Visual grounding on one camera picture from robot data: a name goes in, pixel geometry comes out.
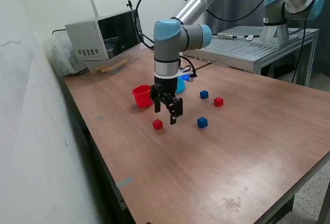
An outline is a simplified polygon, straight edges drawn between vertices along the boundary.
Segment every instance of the table leg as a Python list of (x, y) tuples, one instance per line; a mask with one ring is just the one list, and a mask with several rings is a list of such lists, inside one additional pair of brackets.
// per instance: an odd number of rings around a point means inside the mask
[(325, 193), (322, 209), (316, 224), (327, 224), (330, 223), (330, 184)]
[(297, 68), (296, 84), (298, 85), (309, 86), (316, 43), (317, 40), (314, 40), (311, 44), (307, 44), (303, 47), (300, 63)]

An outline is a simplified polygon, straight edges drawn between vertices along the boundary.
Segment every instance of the floor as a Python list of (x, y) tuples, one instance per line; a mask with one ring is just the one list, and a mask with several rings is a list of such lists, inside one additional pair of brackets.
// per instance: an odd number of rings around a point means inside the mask
[[(292, 74), (287, 74), (281, 79), (289, 81), (292, 79)], [(312, 77), (310, 87), (330, 92), (330, 78), (318, 73)], [(278, 224), (315, 224), (329, 181), (330, 162), (296, 194), (293, 211), (287, 214)]]

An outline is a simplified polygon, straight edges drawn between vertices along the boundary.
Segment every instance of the blue tape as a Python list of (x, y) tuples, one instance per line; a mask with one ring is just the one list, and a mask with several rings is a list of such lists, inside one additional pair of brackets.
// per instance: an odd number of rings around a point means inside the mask
[(125, 184), (128, 184), (132, 181), (133, 181), (133, 177), (127, 177), (124, 180), (118, 182), (116, 185), (117, 185), (118, 188), (120, 188), (120, 187), (124, 186)]

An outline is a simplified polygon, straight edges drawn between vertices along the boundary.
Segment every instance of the blue cup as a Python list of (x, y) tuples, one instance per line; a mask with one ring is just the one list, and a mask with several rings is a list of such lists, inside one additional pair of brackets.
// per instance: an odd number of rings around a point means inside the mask
[(181, 93), (186, 89), (186, 83), (185, 80), (180, 76), (177, 78), (177, 88), (176, 93)]

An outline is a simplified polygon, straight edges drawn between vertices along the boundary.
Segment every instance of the red cup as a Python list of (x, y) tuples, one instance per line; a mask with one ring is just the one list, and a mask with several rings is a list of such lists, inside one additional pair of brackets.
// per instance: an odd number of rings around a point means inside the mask
[(138, 86), (133, 89), (132, 94), (139, 108), (147, 108), (153, 105), (154, 101), (150, 98), (150, 92), (151, 87), (148, 85)]

